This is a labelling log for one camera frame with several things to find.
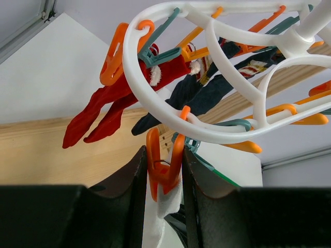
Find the white cloth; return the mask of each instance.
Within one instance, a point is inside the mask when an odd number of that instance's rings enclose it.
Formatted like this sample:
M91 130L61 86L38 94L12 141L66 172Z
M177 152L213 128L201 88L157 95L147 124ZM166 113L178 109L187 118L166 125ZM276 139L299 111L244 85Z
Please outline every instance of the white cloth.
M169 213L179 211L183 195L182 172L179 174L179 183L168 194L164 195L163 187L159 184L157 202L153 201L149 178L147 178L145 217L142 248L159 248L164 235L166 221L164 217Z

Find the clothespin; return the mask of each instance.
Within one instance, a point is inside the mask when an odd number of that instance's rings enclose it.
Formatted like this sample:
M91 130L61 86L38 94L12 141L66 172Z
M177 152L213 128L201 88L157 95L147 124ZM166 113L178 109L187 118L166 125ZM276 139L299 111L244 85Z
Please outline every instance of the clothespin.
M171 141L172 143L175 143L176 138L178 137L178 133L174 133ZM191 139L189 137L185 137L185 146L188 147L188 149L194 154L194 156L197 158L197 160L203 164L205 167L207 167L209 170L213 171L215 168L206 161L203 157L201 157L199 154L197 154L198 148L200 147L201 141L197 141L196 139Z
M105 86L113 85L124 73L122 65L123 42L128 26L128 23L120 23L118 25L113 40L109 46L106 59L100 72L100 81ZM146 43L147 39L151 36L155 28L154 23L151 20L144 20L138 25L138 29L143 29L147 26L149 26L149 31L145 36L140 38L138 43L138 52L142 48L143 44Z
M244 126L246 132L251 130L251 123L244 119L234 119L234 120L224 121L224 122L217 123L215 125L223 126L223 127ZM222 145L236 149L236 150L249 152L249 153L261 153L262 152L262 148L258 144L254 143L252 141L244 141L244 142L235 143L235 144L222 144Z
M311 89L309 91L309 96L315 96L319 93L325 92L327 90L331 90L331 80L320 84L319 86L314 87L313 89ZM320 114L323 115L331 115L331 108L329 108L328 110L324 110L322 111Z
M141 48L141 51L138 53L138 58L145 62L147 68L157 66L161 63L170 61L170 60L180 56L180 54L182 52L181 48L173 48L173 49L170 49L169 51L158 54L156 56L149 49L151 47L151 45L154 43L154 41L173 22L173 20L177 17L179 12L180 12L180 9L175 8L173 14L170 17L168 17L168 19L152 33L152 35L147 40L147 42L145 43L143 48Z
M180 118L186 120L190 107L184 106ZM157 202L158 184L163 186L164 194L169 193L178 184L178 176L182 166L185 136L179 134L176 138L173 149L170 166L161 164L165 162L160 159L160 139L159 130L152 128L147 133L147 167L149 182L151 185L151 194L154 201Z
M294 104L301 105L301 104L316 100L318 98L325 97L327 95L331 95L331 90L319 93L315 96L312 96L312 97L309 97L309 98L306 98L306 99L302 99L298 102L295 102ZM279 106L272 107L272 108L268 109L266 111L266 116L277 114L277 113L279 113L281 111L284 111L284 110L290 111L292 115L297 114L296 107L292 104L286 103L286 104L282 104L282 105L279 105ZM253 118L253 115L250 115L250 116L245 117L244 119L252 119L252 118ZM323 114L317 113L317 114L308 116L304 119L301 119L299 121L296 121L294 123L291 123L291 125L325 125L327 123L328 123L327 117Z
M309 11L311 12L314 8L311 4L308 4ZM288 29L293 24L297 23L300 17L287 17L285 20L281 21L279 24L274 26L272 29L266 32L267 35L278 35Z
M271 23L274 19L279 17L285 10L286 10L286 6L281 5L279 7L279 10L277 12L274 12L274 14L271 17L269 17L268 19L261 20L260 22L255 24L253 27L251 27L248 31L254 32L254 33L259 32L264 27L266 27L269 23ZM239 45L242 48L242 50L239 53L237 53L235 57L264 48L264 46L246 45L246 44L241 44L241 43L237 43L237 45Z
M218 7L215 13L212 14L212 18L217 18L223 12L222 7ZM202 58L204 56L209 55L209 51L207 47L195 50L192 52L188 48L188 44L192 42L192 40L198 36L203 31L203 28L196 27L192 32L190 32L176 47L182 49L182 56L185 59L185 62L189 62L198 58Z
M312 6L311 4L308 4L309 7L309 11L311 12L314 8L314 6ZM300 17L287 17L285 20L281 21L279 24L277 24L276 26L274 26L272 29L270 29L269 31L267 31L265 34L266 35L278 35L280 33L282 33L283 31L285 31L286 29L288 29L290 26L292 26L293 24L297 23L300 20ZM322 45L320 42L315 42L310 48L313 47L318 47L319 45ZM273 48L275 48L276 46L267 46L266 48L262 48L259 49L257 51L254 51L254 53L260 53L260 52L264 52L264 51L268 51L271 50Z

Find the white plastic hub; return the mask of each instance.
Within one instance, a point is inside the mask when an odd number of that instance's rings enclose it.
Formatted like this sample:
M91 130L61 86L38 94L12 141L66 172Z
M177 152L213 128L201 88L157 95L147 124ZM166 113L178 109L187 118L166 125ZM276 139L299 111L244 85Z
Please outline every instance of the white plastic hub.
M309 13L308 4L316 6ZM280 5L286 5L286 11L298 11L301 18L299 26L290 28L284 35L265 35L248 32L226 25L210 17L218 7L223 7L223 13L261 13L276 12ZM247 100L253 104L254 119L248 120L254 126L253 131L246 132L244 127L221 127L206 124L189 114L190 122L179 118L180 111L165 103L153 91L142 74L138 58L137 46L139 39L146 35L148 28L137 30L142 20L156 22L169 17L174 8L180 8L180 18L186 18L206 30L206 42L210 55L224 75L225 79ZM331 108L331 96L326 96L302 105L298 105L298 114L292 116L287 110L266 116L266 92L272 75L281 68L293 65L315 65L331 67L331 57L325 55L310 55L307 49L318 34L327 44L331 44L331 32L327 23L331 21L331 1L288 1L278 2L169 2L151 6L139 13L130 23L123 46L123 68L128 84L140 103L159 121L172 130L196 140L216 143L233 144L249 140L255 136L267 133L273 129L303 119L312 114ZM279 63L262 80L259 88L251 85L230 63L220 48L217 37L223 37L238 43L249 45L278 45L286 60Z

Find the metal window frame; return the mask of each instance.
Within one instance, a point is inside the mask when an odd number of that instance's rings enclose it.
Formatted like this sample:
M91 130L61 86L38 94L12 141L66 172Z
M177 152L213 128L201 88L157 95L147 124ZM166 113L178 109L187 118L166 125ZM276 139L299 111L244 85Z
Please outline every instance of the metal window frame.
M273 169L273 168L280 167L280 166L291 165L291 164L295 164L295 163L306 161L306 160L316 159L316 158L323 157L323 156L329 156L330 154L331 154L331 146L322 147L320 149L305 152L305 153L298 154L298 155L295 155L292 157L263 163L263 164L261 164L262 172L266 171L268 169Z
M48 25L46 21L51 17L54 4L55 0L43 0L39 15L0 42L0 64Z

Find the wooden beam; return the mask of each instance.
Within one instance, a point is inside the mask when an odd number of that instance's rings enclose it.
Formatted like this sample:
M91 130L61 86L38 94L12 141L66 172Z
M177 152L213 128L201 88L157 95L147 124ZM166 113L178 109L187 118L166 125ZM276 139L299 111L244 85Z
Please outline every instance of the wooden beam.
M91 144L79 141L68 149L62 149L62 140L72 117L0 125L0 184L96 184L146 144L145 135L131 134L145 114L142 108L124 111L121 128L111 137ZM166 159L167 152L161 153Z
M327 44L318 46L308 50L311 54L324 54L331 55L331 47ZM281 91L292 87L293 85L300 83L301 81L314 76L326 68L310 66L310 65L301 65L301 66L292 66L291 68L283 68L278 70L272 77L267 97L271 97ZM263 77L255 80L253 85L257 87ZM246 100L241 94L235 92L234 94L226 97L221 100L213 109L208 111L206 114L199 116L199 119L203 122L209 124L215 124L221 122L225 119L230 118L233 115L236 115L245 109L252 106L252 103ZM160 124L158 126L160 131L160 142L163 149L169 148L171 146L171 137L174 131L170 130L167 126Z

